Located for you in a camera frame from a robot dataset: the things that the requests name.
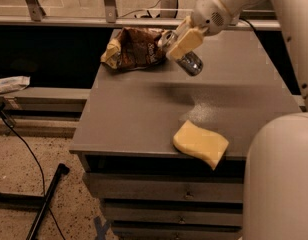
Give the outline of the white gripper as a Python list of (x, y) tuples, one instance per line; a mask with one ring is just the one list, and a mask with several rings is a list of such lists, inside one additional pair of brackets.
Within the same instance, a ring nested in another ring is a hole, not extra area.
[(256, 0), (198, 0), (191, 16), (186, 16), (175, 30), (163, 31), (158, 46), (168, 48), (168, 59), (179, 60), (199, 47), (204, 36), (218, 34), (255, 3)]

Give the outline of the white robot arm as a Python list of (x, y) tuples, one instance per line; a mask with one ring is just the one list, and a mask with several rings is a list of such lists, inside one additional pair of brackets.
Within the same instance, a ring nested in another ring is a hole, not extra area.
[[(193, 51), (242, 10), (263, 0), (198, 0), (159, 44), (168, 59), (195, 76)], [(308, 240), (308, 0), (270, 0), (305, 103), (302, 113), (267, 123), (250, 145), (245, 167), (242, 240)]]

